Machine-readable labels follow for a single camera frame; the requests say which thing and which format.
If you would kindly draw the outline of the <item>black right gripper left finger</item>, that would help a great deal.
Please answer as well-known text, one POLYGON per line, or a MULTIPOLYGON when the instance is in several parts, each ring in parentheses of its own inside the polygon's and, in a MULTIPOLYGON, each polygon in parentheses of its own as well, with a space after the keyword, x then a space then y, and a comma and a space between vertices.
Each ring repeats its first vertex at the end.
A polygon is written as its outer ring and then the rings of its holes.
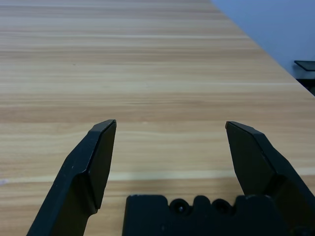
POLYGON ((101 207, 108 181, 117 122, 98 123, 62 164, 29 236, 82 236, 101 207))

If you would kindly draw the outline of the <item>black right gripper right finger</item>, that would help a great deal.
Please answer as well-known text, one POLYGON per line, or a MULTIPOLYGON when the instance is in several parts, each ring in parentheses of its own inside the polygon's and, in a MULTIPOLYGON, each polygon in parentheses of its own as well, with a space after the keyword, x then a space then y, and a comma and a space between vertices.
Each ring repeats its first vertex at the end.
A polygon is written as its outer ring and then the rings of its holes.
POLYGON ((234 172, 245 195, 268 196, 294 236, 315 234, 315 197, 289 161, 253 127, 225 125, 234 172))

